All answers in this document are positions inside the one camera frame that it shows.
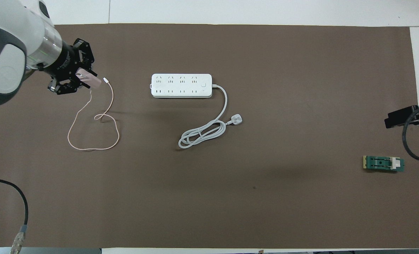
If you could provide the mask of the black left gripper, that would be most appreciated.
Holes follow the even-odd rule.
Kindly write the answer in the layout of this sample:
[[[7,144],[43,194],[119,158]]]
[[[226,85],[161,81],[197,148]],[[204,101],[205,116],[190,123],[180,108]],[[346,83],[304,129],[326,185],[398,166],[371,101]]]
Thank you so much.
[[[95,57],[87,41],[77,38],[71,46],[63,40],[58,58],[47,66],[47,74],[51,77],[48,90],[57,95],[65,95],[76,93],[81,87],[90,89],[90,85],[71,75],[76,73],[77,66],[91,71],[94,62]]]

